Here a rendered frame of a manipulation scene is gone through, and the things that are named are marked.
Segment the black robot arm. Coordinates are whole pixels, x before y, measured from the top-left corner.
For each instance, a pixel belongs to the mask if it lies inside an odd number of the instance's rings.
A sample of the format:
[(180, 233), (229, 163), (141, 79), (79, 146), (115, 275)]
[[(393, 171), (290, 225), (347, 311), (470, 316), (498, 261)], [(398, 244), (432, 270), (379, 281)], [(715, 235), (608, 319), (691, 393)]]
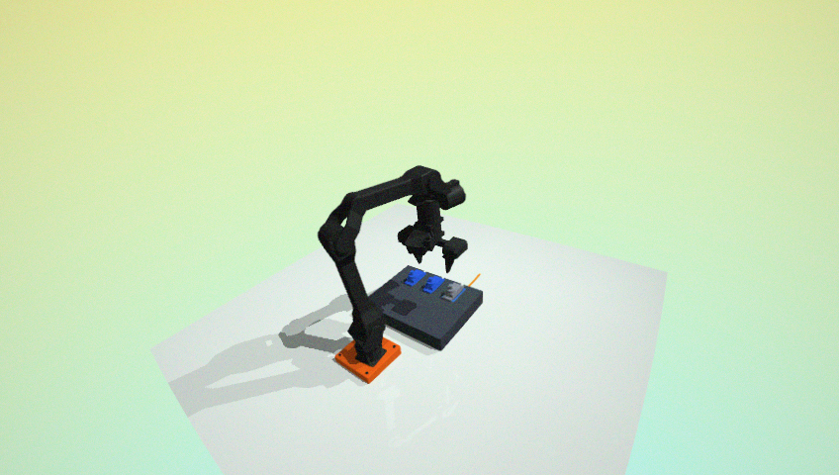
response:
[[(382, 348), (387, 321), (383, 311), (367, 295), (355, 262), (355, 240), (367, 210), (410, 195), (413, 196), (408, 203), (417, 207), (422, 221), (436, 220), (440, 208), (448, 210), (466, 201), (459, 180), (444, 182), (437, 170), (417, 165), (397, 179), (346, 194), (317, 232), (319, 242), (334, 261), (352, 306), (353, 322), (347, 332), (355, 340), (355, 359), (371, 367), (387, 352)], [(423, 256), (435, 247), (434, 233), (414, 224), (405, 245), (409, 254)]]

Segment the dark grey flat panel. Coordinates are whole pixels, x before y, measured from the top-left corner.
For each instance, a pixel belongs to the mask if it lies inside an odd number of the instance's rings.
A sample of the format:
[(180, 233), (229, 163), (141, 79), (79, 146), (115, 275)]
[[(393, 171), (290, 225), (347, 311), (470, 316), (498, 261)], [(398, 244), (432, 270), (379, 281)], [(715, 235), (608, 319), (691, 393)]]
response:
[(368, 297), (386, 325), (442, 351), (483, 304), (483, 291), (466, 285), (443, 299), (454, 283), (462, 285), (408, 265)]

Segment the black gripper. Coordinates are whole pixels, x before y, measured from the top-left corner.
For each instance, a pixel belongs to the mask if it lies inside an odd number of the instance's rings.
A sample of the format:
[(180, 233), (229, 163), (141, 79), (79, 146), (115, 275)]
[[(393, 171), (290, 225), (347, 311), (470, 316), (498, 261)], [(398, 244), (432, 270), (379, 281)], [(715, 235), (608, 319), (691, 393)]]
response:
[[(444, 254), (442, 257), (445, 259), (445, 270), (448, 274), (454, 260), (460, 257), (468, 249), (468, 242), (467, 240), (459, 237), (453, 237), (450, 240), (443, 239), (442, 237), (445, 235), (445, 232), (441, 230), (441, 222), (443, 221), (443, 217), (439, 217), (433, 221), (422, 221), (418, 218), (415, 224), (419, 225), (419, 228), (424, 231), (431, 230), (434, 233), (435, 245), (442, 247), (442, 253)], [(402, 245), (406, 246), (405, 242), (410, 233), (413, 232), (413, 229), (414, 226), (408, 225), (399, 231), (398, 242), (401, 242)], [(414, 256), (418, 264), (421, 264), (422, 256), (416, 254), (414, 254)]]

